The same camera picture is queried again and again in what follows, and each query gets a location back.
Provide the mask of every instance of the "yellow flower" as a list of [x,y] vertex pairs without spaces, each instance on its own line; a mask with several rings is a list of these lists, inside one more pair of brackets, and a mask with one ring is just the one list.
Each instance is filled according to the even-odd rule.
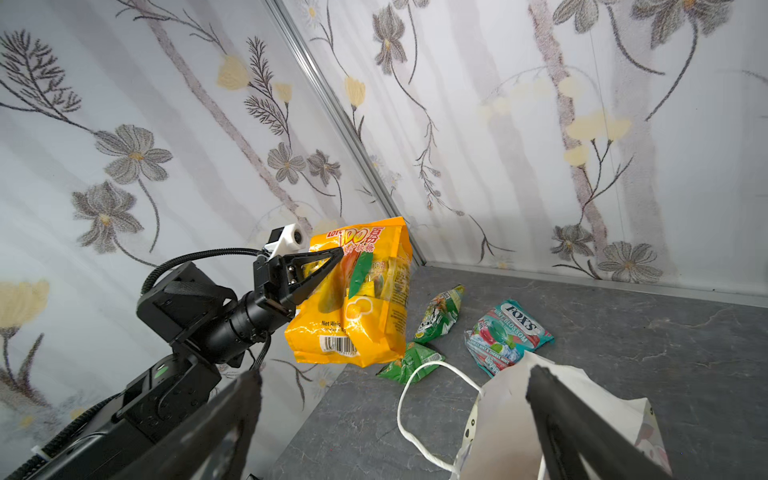
[[569,137],[581,141],[592,141],[600,137],[616,141],[626,135],[631,126],[632,122],[628,118],[617,120],[602,110],[596,110],[584,117],[576,117],[565,131]]
[[507,115],[512,111],[512,106],[509,104],[509,99],[506,97],[497,97],[493,103],[493,110],[499,115]]
[[320,235],[321,233],[328,233],[331,230],[335,230],[337,228],[341,227],[339,225],[338,220],[334,218],[321,218],[317,221],[315,224],[315,227],[312,229],[312,235]]
[[28,429],[29,426],[35,422],[35,417],[32,415],[27,415],[18,423],[18,426],[23,429]]
[[576,148],[572,148],[570,150],[565,151],[565,153],[563,154],[563,158],[572,167],[580,167],[581,165],[584,165],[587,163],[589,154],[590,154],[589,147],[587,145],[581,144]]
[[478,107],[478,116],[484,121],[490,121],[493,116],[493,108],[490,105],[480,105]]
[[227,90],[240,90],[248,85],[248,70],[238,57],[224,55],[224,63],[219,67],[216,84]]
[[85,413],[85,409],[82,407],[76,408],[69,412],[69,418],[75,420],[77,417]]
[[632,126],[632,121],[629,118],[621,118],[616,120],[611,117],[607,117],[608,125],[608,140],[616,141],[627,134],[629,128]]
[[290,84],[272,84],[277,90],[277,97],[283,102],[288,103],[293,97],[293,86]]
[[349,103],[354,108],[358,108],[366,99],[366,84],[352,77],[347,77],[344,80],[344,88],[346,89],[346,96],[349,98]]
[[306,24],[312,28],[317,28],[322,25],[320,19],[320,6],[317,0],[302,0],[303,4],[302,13]]
[[48,282],[0,282],[0,329],[29,323],[48,305]]
[[573,76],[564,78],[558,84],[558,90],[561,94],[570,98],[579,98],[581,94],[584,93],[584,88],[581,86],[578,80],[576,80],[576,77]]
[[533,93],[533,95],[536,97],[547,97],[551,91],[551,87],[549,85],[549,80],[541,76],[533,82],[533,85],[531,86],[531,93]]
[[534,94],[530,83],[521,82],[514,85],[507,91],[509,100],[514,103],[520,103],[527,101]]

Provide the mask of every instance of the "printed flower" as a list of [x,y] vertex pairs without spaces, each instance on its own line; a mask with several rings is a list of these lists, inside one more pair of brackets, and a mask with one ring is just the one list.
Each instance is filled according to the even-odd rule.
[[376,56],[376,64],[382,66],[385,75],[392,74],[392,60],[400,63],[406,61],[406,50],[400,43],[406,26],[392,10],[391,5],[382,8],[378,15],[373,16],[373,34],[375,40],[382,43],[382,49]]
[[509,101],[513,104],[524,104],[525,102],[530,101],[533,97],[531,82],[515,82],[511,88],[507,90],[507,96]]
[[150,180],[162,181],[168,172],[158,164],[173,158],[170,151],[154,146],[154,135],[144,128],[121,125],[113,134],[98,131],[96,148],[102,153],[120,157],[104,169],[120,185],[129,184],[139,178],[139,171]]
[[581,94],[584,93],[581,83],[579,83],[573,75],[563,78],[560,83],[558,83],[558,91],[570,98],[579,98]]
[[663,273],[658,268],[647,264],[656,260],[656,253],[647,243],[641,243],[635,248],[627,242],[613,242],[603,249],[605,262],[600,262],[598,268],[613,272],[614,282],[656,283]]
[[287,177],[292,185],[299,183],[298,172],[306,167],[306,162],[301,156],[291,158],[290,147],[284,142],[270,150],[270,154],[266,156],[266,164],[278,169],[275,174],[277,181],[281,182]]
[[608,137],[608,140],[616,141],[626,135],[631,126],[628,118],[616,119],[600,109],[584,117],[576,117],[565,131],[575,140],[592,141]]
[[137,233],[144,228],[128,211],[136,197],[109,182],[94,185],[84,194],[74,192],[74,217],[91,220],[91,229],[78,238],[83,247],[93,245],[98,253],[114,252],[116,232]]
[[552,20],[555,25],[560,25],[574,17],[576,32],[585,33],[598,21],[598,1],[611,5],[618,0],[564,0],[554,11]]
[[376,169],[376,173],[379,174],[379,177],[381,177],[382,181],[384,182],[384,186],[387,187],[387,190],[391,195],[392,192],[397,188],[397,184],[400,183],[400,180],[402,180],[402,175],[398,172],[390,170],[381,160],[379,160],[378,155],[371,155],[370,158],[371,165],[373,165],[373,168]]
[[65,401],[56,406],[55,410],[62,420],[71,422],[102,399],[104,399],[104,396],[98,392],[78,390],[77,393],[69,396]]
[[283,103],[290,102],[290,99],[293,97],[293,86],[290,84],[273,84],[275,87],[275,90],[277,91],[277,97],[282,101]]
[[496,97],[491,106],[493,111],[499,115],[509,115],[512,112],[512,105],[506,97]]
[[17,329],[34,320],[48,306],[49,290],[45,280],[0,282],[0,330]]
[[312,392],[312,397],[315,400],[322,398],[323,395],[326,394],[326,390],[333,385],[334,381],[333,372],[331,371],[332,368],[330,366],[320,366],[317,370],[317,377],[315,377]]
[[339,221],[335,218],[321,218],[315,222],[315,226],[312,228],[312,236],[320,235],[321,233],[328,233],[331,230],[335,230],[341,227]]
[[578,147],[566,150],[563,154],[563,158],[572,167],[580,167],[587,163],[591,153],[592,150],[590,150],[587,145],[581,144]]
[[329,164],[328,156],[322,151],[315,150],[315,153],[308,156],[306,161],[310,163],[310,173],[313,177],[319,176],[323,185],[330,182],[332,175],[337,180],[341,178],[341,164],[339,162]]
[[216,84],[227,90],[240,90],[248,86],[248,70],[243,62],[234,55],[224,55],[224,63],[219,67]]
[[542,75],[531,83],[531,93],[540,98],[548,97],[551,93],[550,81]]
[[344,89],[352,109],[356,110],[366,100],[366,84],[352,77],[344,79]]
[[320,6],[317,4],[317,0],[300,0],[299,5],[306,25],[317,28],[320,25]]
[[632,17],[644,19],[654,17],[650,32],[650,47],[656,48],[667,43],[669,37],[683,24],[683,13],[691,22],[709,35],[730,17],[733,0],[635,0]]
[[485,122],[491,121],[491,117],[493,117],[493,107],[491,105],[480,105],[478,107],[478,116]]
[[13,405],[13,414],[6,415],[0,423],[0,432],[3,432],[6,442],[29,442],[32,439],[45,443],[69,423],[68,417],[44,400],[43,403],[36,403],[11,389],[3,393],[7,395],[5,402]]
[[[399,10],[401,8],[405,8],[408,5],[408,2],[409,0],[394,0],[392,5],[394,5],[395,8]],[[429,0],[413,0],[413,4],[419,8],[424,8],[429,5]]]
[[581,225],[555,227],[552,239],[560,242],[560,245],[551,248],[552,253],[556,253],[562,260],[570,260],[574,253],[587,257],[594,255],[587,247],[587,243],[593,241],[594,236]]

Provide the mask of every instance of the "gray stone surface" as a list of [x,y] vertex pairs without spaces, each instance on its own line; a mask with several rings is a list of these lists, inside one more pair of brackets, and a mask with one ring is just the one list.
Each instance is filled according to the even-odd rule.
[[[650,399],[676,478],[768,472],[768,310],[424,267],[411,282],[409,339],[427,302],[457,283],[467,288],[459,321],[432,345],[476,382],[488,377],[462,334],[512,298],[555,336],[537,353],[584,369],[618,397]],[[269,478],[448,478],[400,435],[402,386],[376,378],[380,368],[347,366]],[[409,389],[404,425],[452,462],[475,397],[438,369]]]

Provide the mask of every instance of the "yellow candy bag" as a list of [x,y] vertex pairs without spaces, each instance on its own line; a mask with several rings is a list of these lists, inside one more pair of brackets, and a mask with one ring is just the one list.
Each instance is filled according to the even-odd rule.
[[[402,358],[413,257],[406,222],[397,217],[352,225],[310,242],[310,252],[334,247],[344,248],[341,263],[286,328],[296,361],[364,367]],[[304,274],[323,262],[305,265]]]

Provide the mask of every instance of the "fox's candy bag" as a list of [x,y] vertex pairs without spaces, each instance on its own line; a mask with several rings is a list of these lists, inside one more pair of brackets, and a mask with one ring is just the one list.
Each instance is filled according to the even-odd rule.
[[[385,366],[379,371],[379,373],[376,373],[376,376],[380,376],[385,379],[392,379],[397,383],[402,383],[405,385],[417,368],[427,362],[432,362],[434,360],[445,360],[445,357],[423,345],[411,342],[406,346],[406,355],[404,357],[397,359],[394,362],[391,362],[389,365]],[[419,373],[416,374],[416,376],[413,378],[413,382],[411,383],[416,383],[423,379],[437,367],[437,365],[431,365],[419,370]]]
[[467,330],[464,344],[477,364],[490,376],[512,366],[554,337],[514,300],[507,300],[488,311],[472,330]]
[[[406,352],[411,243],[402,217],[316,235],[310,251],[344,248],[339,265],[296,309],[286,340],[297,362],[368,366]],[[305,265],[309,275],[323,262]]]
[[433,298],[427,306],[424,320],[413,336],[413,341],[424,344],[448,333],[458,320],[463,296],[464,286],[457,285]]

